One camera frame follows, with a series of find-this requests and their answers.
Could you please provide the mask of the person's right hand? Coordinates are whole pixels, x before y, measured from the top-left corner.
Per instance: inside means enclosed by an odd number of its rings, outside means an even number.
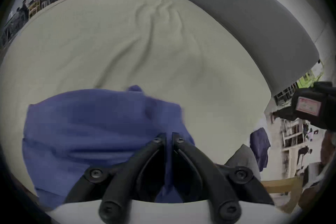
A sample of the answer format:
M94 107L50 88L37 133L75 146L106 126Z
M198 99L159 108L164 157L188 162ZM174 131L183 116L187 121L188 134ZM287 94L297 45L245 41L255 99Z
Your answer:
M321 164L326 166L334 154L336 148L336 133L330 130L326 130L323 141L321 143L320 158Z

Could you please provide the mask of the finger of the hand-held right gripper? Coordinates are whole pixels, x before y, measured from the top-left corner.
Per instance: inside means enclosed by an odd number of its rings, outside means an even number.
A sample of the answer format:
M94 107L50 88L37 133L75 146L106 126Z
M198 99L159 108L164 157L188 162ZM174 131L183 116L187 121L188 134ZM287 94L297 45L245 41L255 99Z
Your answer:
M336 131L336 88L332 82L315 82L311 87L299 88L291 105L272 113L272 119L309 121L320 129Z

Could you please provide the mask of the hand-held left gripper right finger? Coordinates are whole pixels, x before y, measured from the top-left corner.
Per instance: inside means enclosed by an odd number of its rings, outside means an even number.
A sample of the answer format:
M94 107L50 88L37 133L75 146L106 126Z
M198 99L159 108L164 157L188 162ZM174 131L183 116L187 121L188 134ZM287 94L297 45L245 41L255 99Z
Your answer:
M215 164L176 132L172 133L172 169L182 201L207 200L214 223L236 223L243 212L240 201L275 205L250 168Z

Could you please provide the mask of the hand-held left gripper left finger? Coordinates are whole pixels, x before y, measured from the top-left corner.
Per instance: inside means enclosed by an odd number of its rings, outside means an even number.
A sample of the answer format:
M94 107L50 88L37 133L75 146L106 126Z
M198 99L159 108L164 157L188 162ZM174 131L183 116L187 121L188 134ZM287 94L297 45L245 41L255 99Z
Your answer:
M166 134L160 133L124 163L89 167L64 204L101 200L98 215L104 223L126 223L132 200L155 201L165 172Z

